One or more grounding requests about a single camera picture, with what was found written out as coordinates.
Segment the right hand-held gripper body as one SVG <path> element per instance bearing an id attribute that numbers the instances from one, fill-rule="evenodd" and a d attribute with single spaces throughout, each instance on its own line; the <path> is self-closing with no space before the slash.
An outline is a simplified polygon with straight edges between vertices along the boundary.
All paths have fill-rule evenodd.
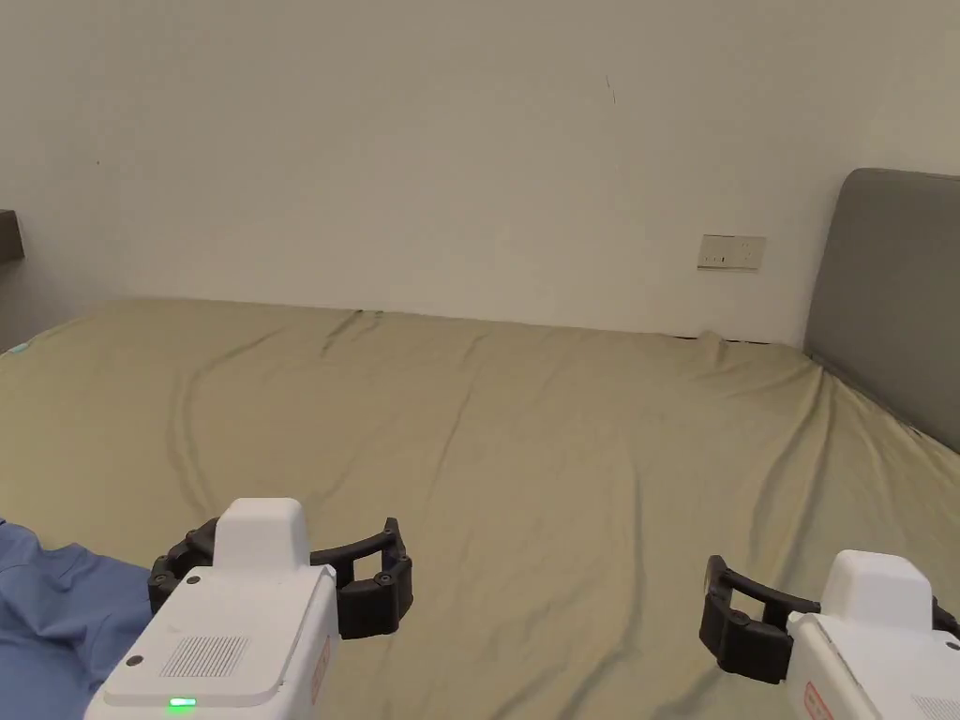
<path id="1" fill-rule="evenodd" d="M 798 719 L 956 719 L 959 642 L 905 558 L 843 550 L 819 610 L 793 612 L 785 687 Z"/>

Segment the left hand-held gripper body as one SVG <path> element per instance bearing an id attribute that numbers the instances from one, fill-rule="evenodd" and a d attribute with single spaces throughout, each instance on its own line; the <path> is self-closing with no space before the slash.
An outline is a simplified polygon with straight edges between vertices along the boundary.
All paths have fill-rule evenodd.
<path id="1" fill-rule="evenodd" d="M 336 575 L 304 509 L 242 498 L 209 567 L 187 574 L 93 695 L 88 719 L 317 719 L 336 653 Z"/>

